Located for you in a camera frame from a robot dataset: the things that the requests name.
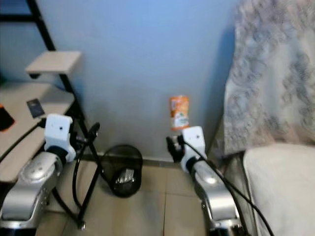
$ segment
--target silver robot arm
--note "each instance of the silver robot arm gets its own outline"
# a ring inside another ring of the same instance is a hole
[[[56,186],[63,165],[74,159],[70,145],[72,119],[50,114],[45,126],[45,151],[30,160],[7,193],[0,209],[0,228],[8,230],[37,228],[48,195]]]
[[[189,173],[195,191],[201,200],[201,208],[209,236],[244,236],[239,213],[233,196],[209,164],[192,150],[192,145],[204,157],[205,141],[202,128],[186,128],[182,135],[166,138],[168,150],[175,162],[180,161],[182,169]]]

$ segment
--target mesh trash can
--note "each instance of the mesh trash can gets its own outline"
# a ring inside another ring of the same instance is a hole
[[[140,151],[130,145],[114,146],[104,154],[102,167],[116,196],[130,197],[139,190],[142,162]]]

